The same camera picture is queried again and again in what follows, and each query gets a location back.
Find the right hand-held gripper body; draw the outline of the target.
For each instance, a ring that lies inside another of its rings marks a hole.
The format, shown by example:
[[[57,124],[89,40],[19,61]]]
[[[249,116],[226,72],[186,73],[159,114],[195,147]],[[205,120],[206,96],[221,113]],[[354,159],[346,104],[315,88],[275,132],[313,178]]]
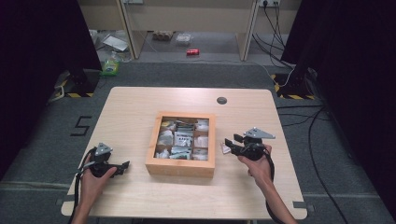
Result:
[[[244,132],[242,143],[244,144],[241,153],[244,157],[252,161],[259,160],[262,156],[268,156],[269,151],[262,142],[263,139],[275,139],[276,137],[257,127],[253,127]]]

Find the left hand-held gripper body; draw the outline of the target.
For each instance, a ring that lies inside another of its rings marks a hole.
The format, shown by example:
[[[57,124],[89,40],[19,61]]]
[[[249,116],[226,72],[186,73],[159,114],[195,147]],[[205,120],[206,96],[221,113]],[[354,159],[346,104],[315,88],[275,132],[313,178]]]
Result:
[[[102,177],[113,164],[109,164],[108,160],[111,156],[112,148],[104,143],[99,143],[90,151],[90,165],[89,168],[95,177]]]

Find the wooden compartment box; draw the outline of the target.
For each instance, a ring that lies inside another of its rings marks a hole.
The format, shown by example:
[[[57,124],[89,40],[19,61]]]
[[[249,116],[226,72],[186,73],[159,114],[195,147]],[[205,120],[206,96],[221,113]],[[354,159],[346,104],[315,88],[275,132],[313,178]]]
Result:
[[[161,121],[164,117],[209,119],[208,160],[171,160],[157,159],[154,157],[156,141],[160,131]],[[146,167],[151,175],[179,175],[212,178],[215,171],[215,143],[216,143],[216,116],[213,114],[160,112],[154,123],[149,150],[146,156]]]

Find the person's right hand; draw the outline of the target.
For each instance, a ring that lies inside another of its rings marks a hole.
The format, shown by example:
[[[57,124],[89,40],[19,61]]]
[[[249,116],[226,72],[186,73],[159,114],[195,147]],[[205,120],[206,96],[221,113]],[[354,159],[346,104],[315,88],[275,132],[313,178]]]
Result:
[[[252,161],[244,156],[238,156],[237,159],[246,165],[247,173],[254,178],[260,189],[269,189],[273,186],[270,163],[265,156],[257,161]]]

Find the person's left hand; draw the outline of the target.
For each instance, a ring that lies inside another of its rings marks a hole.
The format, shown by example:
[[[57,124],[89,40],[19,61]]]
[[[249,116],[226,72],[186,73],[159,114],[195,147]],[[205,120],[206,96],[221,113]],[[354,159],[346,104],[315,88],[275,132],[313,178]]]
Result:
[[[93,205],[102,194],[106,182],[116,171],[117,169],[112,167],[103,176],[96,177],[89,168],[85,169],[81,176],[80,204]]]

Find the assortment of small sachets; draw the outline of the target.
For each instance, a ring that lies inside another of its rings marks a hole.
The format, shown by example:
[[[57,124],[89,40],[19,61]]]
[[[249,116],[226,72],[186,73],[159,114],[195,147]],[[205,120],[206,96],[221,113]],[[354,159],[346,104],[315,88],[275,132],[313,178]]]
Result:
[[[154,157],[171,160],[208,160],[209,119],[164,117]]]

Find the black stand base striped tape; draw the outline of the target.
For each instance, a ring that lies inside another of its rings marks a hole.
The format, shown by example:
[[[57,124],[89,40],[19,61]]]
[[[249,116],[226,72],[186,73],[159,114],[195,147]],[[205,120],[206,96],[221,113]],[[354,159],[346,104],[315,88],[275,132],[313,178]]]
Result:
[[[276,96],[293,100],[314,100],[315,96],[305,81],[295,84],[289,74],[272,74]]]
[[[99,72],[95,70],[84,70],[83,74],[78,77],[64,71],[54,85],[53,96],[56,99],[92,97],[98,81]]]

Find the green packet on floor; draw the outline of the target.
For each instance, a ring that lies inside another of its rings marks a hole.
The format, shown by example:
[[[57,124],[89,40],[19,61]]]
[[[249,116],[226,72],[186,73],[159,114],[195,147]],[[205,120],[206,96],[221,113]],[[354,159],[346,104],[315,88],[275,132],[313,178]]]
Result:
[[[101,75],[102,76],[116,76],[119,72],[120,61],[118,59],[117,53],[113,51],[111,56],[108,57],[102,66]]]

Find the clear plastic container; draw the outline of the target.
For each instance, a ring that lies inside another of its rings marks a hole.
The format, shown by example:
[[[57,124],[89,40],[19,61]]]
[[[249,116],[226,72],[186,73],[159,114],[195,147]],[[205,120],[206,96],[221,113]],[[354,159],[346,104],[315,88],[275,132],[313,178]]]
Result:
[[[191,44],[192,37],[190,34],[178,34],[176,38],[176,45],[187,47]]]

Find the black curtain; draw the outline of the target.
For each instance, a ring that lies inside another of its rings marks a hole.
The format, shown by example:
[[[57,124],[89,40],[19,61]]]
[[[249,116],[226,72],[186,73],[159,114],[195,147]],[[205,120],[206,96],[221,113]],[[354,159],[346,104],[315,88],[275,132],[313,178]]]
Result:
[[[78,0],[0,0],[0,179],[65,70],[101,64]]]
[[[396,0],[302,0],[283,60],[318,73],[349,149],[396,220]]]

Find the white plastic bag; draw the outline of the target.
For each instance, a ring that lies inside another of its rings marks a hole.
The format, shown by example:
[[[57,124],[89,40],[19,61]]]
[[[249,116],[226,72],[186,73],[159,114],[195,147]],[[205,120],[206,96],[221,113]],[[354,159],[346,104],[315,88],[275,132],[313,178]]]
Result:
[[[128,43],[116,38],[113,35],[107,35],[104,39],[103,39],[103,43],[105,45],[108,45],[110,47],[112,47],[113,49],[119,50],[119,51],[125,51],[126,49],[128,49]]]

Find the cardboard egg tray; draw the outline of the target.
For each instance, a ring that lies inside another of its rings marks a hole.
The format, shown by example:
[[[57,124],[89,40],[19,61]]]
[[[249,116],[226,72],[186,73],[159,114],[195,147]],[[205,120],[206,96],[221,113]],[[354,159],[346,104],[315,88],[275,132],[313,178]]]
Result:
[[[170,41],[173,37],[173,31],[154,31],[152,38],[159,41]]]

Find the beige wooden desk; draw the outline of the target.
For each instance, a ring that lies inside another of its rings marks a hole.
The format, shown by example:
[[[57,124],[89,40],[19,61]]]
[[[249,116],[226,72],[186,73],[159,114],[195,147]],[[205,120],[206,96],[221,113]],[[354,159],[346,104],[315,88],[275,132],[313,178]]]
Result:
[[[251,36],[270,34],[276,23],[290,32],[302,0],[280,0],[279,7],[260,7],[259,0],[78,0],[93,30],[122,30],[137,59],[149,31],[232,33],[242,61]]]

